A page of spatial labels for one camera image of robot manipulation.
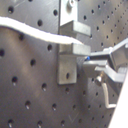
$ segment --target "pegboard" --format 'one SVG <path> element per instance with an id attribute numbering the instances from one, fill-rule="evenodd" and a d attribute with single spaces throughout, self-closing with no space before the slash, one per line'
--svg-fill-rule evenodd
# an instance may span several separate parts
<path id="1" fill-rule="evenodd" d="M 101 51 L 128 36 L 127 0 L 78 0 L 78 21 L 92 29 L 77 39 Z M 59 0 L 0 0 L 0 16 L 58 34 Z M 0 28 L 1 128 L 104 128 L 114 109 L 106 109 L 102 87 L 83 72 L 77 83 L 57 84 L 58 45 Z M 109 88 L 110 103 L 118 95 Z"/>

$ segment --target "metal bracket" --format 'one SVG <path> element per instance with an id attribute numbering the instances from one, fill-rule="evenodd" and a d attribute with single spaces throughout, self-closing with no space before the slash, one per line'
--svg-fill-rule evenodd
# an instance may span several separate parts
<path id="1" fill-rule="evenodd" d="M 87 56 L 90 51 L 90 46 L 82 44 L 59 45 L 58 84 L 76 83 L 76 58 Z"/>
<path id="2" fill-rule="evenodd" d="M 128 62 L 127 46 L 128 39 L 125 39 L 113 48 L 110 47 L 101 52 L 91 53 L 90 60 L 83 63 L 86 75 L 96 78 L 97 85 L 101 85 L 104 81 L 123 83 L 127 68 L 122 67 L 122 65 Z M 113 84 L 110 85 L 118 94 L 116 87 Z"/>
<path id="3" fill-rule="evenodd" d="M 77 33 L 91 35 L 91 28 L 77 22 L 78 2 L 76 0 L 60 1 L 60 35 L 76 38 Z M 58 84 L 76 83 L 77 63 L 79 56 L 90 55 L 90 47 L 82 44 L 59 45 Z"/>

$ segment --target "white cable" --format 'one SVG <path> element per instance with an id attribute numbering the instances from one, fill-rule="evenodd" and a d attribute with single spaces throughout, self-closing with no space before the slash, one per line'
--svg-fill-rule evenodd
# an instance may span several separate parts
<path id="1" fill-rule="evenodd" d="M 0 26 L 17 30 L 26 35 L 35 37 L 46 42 L 57 44 L 82 44 L 80 41 L 72 37 L 50 34 L 7 17 L 0 17 Z"/>
<path id="2" fill-rule="evenodd" d="M 108 96 L 108 88 L 106 83 L 102 83 L 104 98 L 105 98 L 105 106 L 106 108 L 115 108 L 116 104 L 109 104 L 109 96 Z"/>

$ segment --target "bolt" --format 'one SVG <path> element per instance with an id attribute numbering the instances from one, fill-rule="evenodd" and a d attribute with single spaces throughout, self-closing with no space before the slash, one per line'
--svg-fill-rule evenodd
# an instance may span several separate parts
<path id="1" fill-rule="evenodd" d="M 101 76 L 97 76 L 97 78 L 95 79 L 96 85 L 101 86 L 101 82 L 102 82 L 102 77 Z"/>
<path id="2" fill-rule="evenodd" d="M 75 0 L 68 0 L 68 6 L 69 8 L 73 8 L 75 6 Z"/>

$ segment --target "metal plate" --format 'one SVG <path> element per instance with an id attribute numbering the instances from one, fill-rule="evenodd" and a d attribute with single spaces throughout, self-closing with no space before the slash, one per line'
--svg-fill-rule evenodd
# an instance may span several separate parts
<path id="1" fill-rule="evenodd" d="M 60 0 L 60 26 L 78 19 L 78 2 L 74 1 L 74 7 L 68 6 L 69 0 Z"/>
<path id="2" fill-rule="evenodd" d="M 126 0 L 79 0 L 78 21 L 91 26 L 92 36 L 77 38 L 94 52 L 119 43 L 127 37 L 127 7 Z M 0 15 L 58 33 L 58 0 L 0 0 Z M 113 109 L 105 108 L 102 88 L 86 78 L 84 59 L 77 59 L 77 83 L 58 86 L 58 46 L 19 35 L 0 28 L 0 127 L 107 127 Z M 116 103 L 110 87 L 109 97 Z"/>

